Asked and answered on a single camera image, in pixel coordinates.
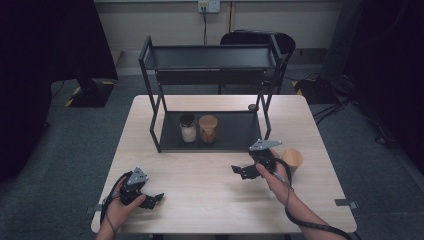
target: wall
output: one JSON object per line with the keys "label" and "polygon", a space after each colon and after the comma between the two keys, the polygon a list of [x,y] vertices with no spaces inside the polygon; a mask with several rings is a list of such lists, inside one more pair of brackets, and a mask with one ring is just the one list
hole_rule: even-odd
{"label": "wall", "polygon": [[[298,48],[328,48],[341,1],[222,1],[206,15],[207,43],[219,44],[229,30],[284,32]],[[155,45],[203,44],[204,19],[197,1],[97,0],[112,50],[140,50],[147,35]]]}

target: jar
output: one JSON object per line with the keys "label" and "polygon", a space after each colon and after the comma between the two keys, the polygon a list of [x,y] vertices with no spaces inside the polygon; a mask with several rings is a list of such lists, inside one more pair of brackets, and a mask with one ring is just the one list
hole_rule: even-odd
{"label": "jar", "polygon": [[184,142],[196,141],[196,117],[194,114],[186,113],[181,115],[180,127]]}
{"label": "jar", "polygon": [[200,137],[205,143],[213,143],[216,140],[216,126],[218,119],[213,115],[204,115],[199,119]]}

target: black metal shelf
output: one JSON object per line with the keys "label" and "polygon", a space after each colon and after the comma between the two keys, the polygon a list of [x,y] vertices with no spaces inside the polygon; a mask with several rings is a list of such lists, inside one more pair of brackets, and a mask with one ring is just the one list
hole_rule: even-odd
{"label": "black metal shelf", "polygon": [[[153,109],[150,133],[158,152],[248,151],[249,146],[262,139],[256,112],[260,109],[260,103],[267,126],[264,139],[268,139],[271,131],[268,108],[273,88],[279,78],[278,69],[283,64],[274,36],[271,36],[269,44],[224,46],[153,46],[148,36],[140,53],[139,63]],[[155,71],[158,82],[159,95],[156,101],[153,98],[148,70]],[[266,101],[262,94],[265,81],[271,82]],[[259,92],[254,107],[256,110],[191,112],[196,118],[206,114],[218,118],[217,140],[212,144],[206,144],[200,139],[194,143],[185,143],[181,137],[179,117],[187,111],[168,111],[162,86],[198,84],[256,85]],[[161,138],[158,141],[154,126],[161,102],[165,116]]]}

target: black curtain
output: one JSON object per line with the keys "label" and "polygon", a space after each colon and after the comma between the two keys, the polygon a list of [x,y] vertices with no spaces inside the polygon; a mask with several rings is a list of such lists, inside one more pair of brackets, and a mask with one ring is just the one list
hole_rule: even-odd
{"label": "black curtain", "polygon": [[365,1],[345,70],[422,173],[423,13],[422,0]]}
{"label": "black curtain", "polygon": [[51,83],[117,79],[93,0],[0,3],[0,181],[25,165],[43,130]]}

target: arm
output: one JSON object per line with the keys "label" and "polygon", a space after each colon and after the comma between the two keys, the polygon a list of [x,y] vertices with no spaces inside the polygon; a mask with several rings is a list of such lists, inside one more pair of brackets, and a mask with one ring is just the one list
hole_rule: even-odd
{"label": "arm", "polygon": [[[115,192],[119,192],[119,188],[122,183],[125,181],[125,178],[117,184]],[[115,237],[116,231],[124,224],[128,219],[131,213],[136,209],[140,204],[146,199],[145,195],[141,195],[136,198],[132,203],[125,206],[121,203],[119,197],[116,197],[112,200],[107,208],[105,219],[97,233],[96,240],[112,240]]]}
{"label": "arm", "polygon": [[[274,150],[271,151],[275,157],[279,157]],[[266,179],[269,188],[275,194],[278,201],[286,207],[293,217],[305,222],[328,225],[328,223],[322,220],[308,206],[306,206],[288,185],[283,184],[278,178],[269,173],[263,165],[256,164],[256,168],[262,177]],[[277,163],[276,172],[284,179],[288,179],[287,173],[280,163]],[[345,239],[344,237],[331,232],[301,226],[299,226],[299,228],[306,239]]]}

